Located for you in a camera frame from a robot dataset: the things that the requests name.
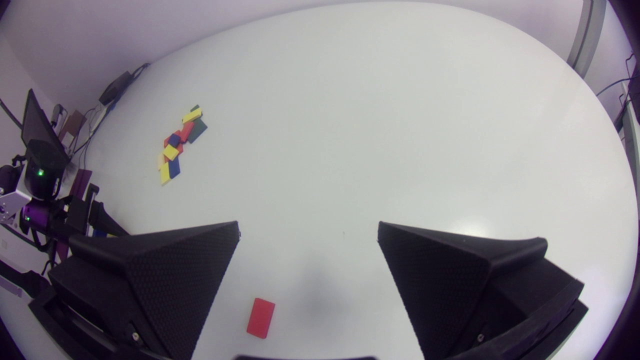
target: computer monitor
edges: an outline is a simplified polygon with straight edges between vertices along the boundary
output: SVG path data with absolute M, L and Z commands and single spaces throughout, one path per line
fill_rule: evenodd
M 27 190 L 37 199 L 49 200 L 70 159 L 40 108 L 33 89 L 27 94 L 21 137 L 27 148 L 24 178 Z
M 237 222 L 71 237 L 29 307 L 72 359 L 188 360 L 239 237 Z
M 378 243 L 425 359 L 546 359 L 587 311 L 584 285 L 544 258 L 543 238 L 380 222 Z

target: dark green block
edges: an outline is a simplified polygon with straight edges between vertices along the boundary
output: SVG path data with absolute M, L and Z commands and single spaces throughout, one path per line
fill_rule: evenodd
M 193 121 L 193 129 L 191 129 L 189 136 L 187 136 L 187 141 L 189 143 L 193 143 L 194 141 L 196 141 L 198 136 L 200 136 L 200 134 L 204 133 L 206 129 L 207 124 L 202 121 L 202 117 L 195 119 Z

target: cable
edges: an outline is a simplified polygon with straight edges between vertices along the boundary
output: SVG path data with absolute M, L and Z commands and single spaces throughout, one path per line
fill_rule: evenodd
M 133 71 L 133 78 L 131 79 L 131 81 L 129 82 L 129 84 L 124 88 L 124 91 L 122 93 L 120 93 L 115 99 L 113 99 L 113 101 L 111 102 L 111 104 L 109 104 L 109 106 L 107 107 L 107 110 L 104 113 L 104 116 L 102 116 L 102 119 L 100 120 L 100 122 L 98 123 L 98 126 L 91 131 L 91 128 L 89 128 L 89 137 L 86 139 L 86 141 L 80 145 L 80 147 L 78 149 L 74 149 L 71 157 L 73 158 L 80 150 L 82 150 L 83 148 L 87 147 L 89 142 L 91 141 L 91 139 L 93 138 L 93 136 L 96 134 L 96 132 L 98 131 L 98 129 L 100 129 L 100 125 L 102 125 L 102 123 L 104 122 L 104 119 L 106 119 L 106 117 L 109 115 L 109 113 L 111 113 L 111 110 L 113 110 L 113 108 L 116 107 L 116 104 L 118 103 L 118 101 L 120 100 L 120 98 L 123 96 L 123 94 L 127 91 L 127 89 L 129 88 L 129 85 L 131 85 L 131 83 L 133 83 L 139 76 L 140 74 L 142 74 L 142 72 L 149 67 L 151 64 L 150 63 L 144 63 L 142 64 L 140 67 L 138 67 L 136 70 Z
M 93 137 L 93 135 L 95 134 L 95 132 L 98 130 L 98 127 L 100 127 L 100 124 L 98 124 L 98 127 L 95 128 L 95 130 L 91 131 L 91 128 L 93 127 L 93 120 L 95 119 L 95 117 L 98 115 L 98 111 L 102 111 L 102 106 L 101 105 L 96 105 L 96 107 L 87 110 L 86 113 L 84 113 L 84 117 L 87 117 L 87 114 L 89 114 L 90 111 L 94 111 L 93 114 L 91 115 L 91 118 L 87 118 L 87 120 L 85 121 L 85 123 L 89 123 L 89 137 L 84 141 L 84 143 L 82 145 L 80 145 L 80 147 L 78 149 L 76 149 L 77 146 L 77 138 L 80 135 L 79 132 L 80 130 L 78 130 L 78 136 L 76 136 L 76 144 L 74 146 L 74 150 L 71 153 L 71 158 L 73 158 L 80 150 L 83 149 L 83 147 L 86 146 L 86 144 L 89 142 L 89 140 L 91 140 L 91 138 Z
M 633 79 L 637 78 L 638 76 L 640 76 L 640 74 L 638 74 L 638 75 L 636 75 L 636 76 L 632 76 L 631 78 L 625 78 L 625 79 L 620 79 L 620 80 L 618 80 L 618 81 L 615 81 L 615 82 L 613 82 L 613 83 L 609 84 L 609 85 L 608 85 L 607 87 L 605 87 L 604 89 L 602 89 L 600 92 L 598 92 L 598 93 L 596 94 L 596 96 L 600 96 L 600 94 L 602 94 L 603 92 L 605 92 L 605 90 L 607 90 L 608 88 L 612 87 L 613 85 L 615 85 L 615 84 L 617 84 L 617 83 L 621 83 L 621 82 L 626 81 L 626 80 L 633 80 Z
M 2 99 L 0 99 L 0 108 L 2 108 L 2 110 L 4 110 L 4 112 L 9 116 L 11 121 L 13 121 L 13 123 L 18 128 L 20 128 L 20 130 L 22 130 L 22 123 L 19 122 L 18 119 L 15 118 L 15 116 L 13 116 L 13 113 L 11 112 L 11 110 L 9 110 L 9 108 L 6 107 L 6 105 L 3 103 Z
M 629 55 L 629 57 L 625 60 L 625 67 L 627 68 L 627 76 L 631 78 L 631 74 L 629 73 L 629 60 L 631 60 L 631 58 L 633 58 L 636 54 L 631 53 L 631 55 Z

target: white wall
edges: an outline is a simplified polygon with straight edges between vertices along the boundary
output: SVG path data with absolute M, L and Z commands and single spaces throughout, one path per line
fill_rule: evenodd
M 54 102 L 87 110 L 125 70 L 251 20 L 349 0 L 16 0 L 0 21 Z M 582 0 L 434 0 L 503 20 L 566 58 Z

